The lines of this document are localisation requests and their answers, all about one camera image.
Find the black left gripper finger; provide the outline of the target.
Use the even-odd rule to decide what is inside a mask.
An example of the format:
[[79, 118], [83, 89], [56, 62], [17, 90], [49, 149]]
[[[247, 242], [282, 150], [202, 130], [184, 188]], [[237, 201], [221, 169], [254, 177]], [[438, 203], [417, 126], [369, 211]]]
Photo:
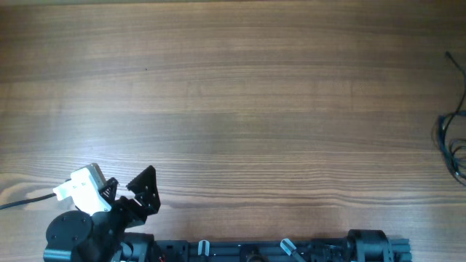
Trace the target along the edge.
[[106, 202], [115, 201], [118, 184], [119, 183], [116, 178], [110, 178], [105, 182], [103, 188], [99, 190], [99, 194]]
[[135, 199], [143, 206], [147, 215], [159, 212], [161, 202], [157, 189], [157, 174], [152, 165], [133, 178], [127, 184], [127, 189], [135, 194]]

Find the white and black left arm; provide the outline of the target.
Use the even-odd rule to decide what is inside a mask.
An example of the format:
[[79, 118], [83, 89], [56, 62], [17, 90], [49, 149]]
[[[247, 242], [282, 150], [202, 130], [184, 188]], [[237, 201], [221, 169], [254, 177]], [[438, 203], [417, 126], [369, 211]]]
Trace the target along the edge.
[[46, 230], [45, 261], [163, 261], [151, 234], [130, 233], [158, 213], [161, 202], [156, 170], [148, 166], [127, 189], [134, 197], [117, 197], [116, 178], [105, 179], [96, 163], [71, 173], [54, 188], [58, 200], [72, 198], [75, 210], [56, 217]]

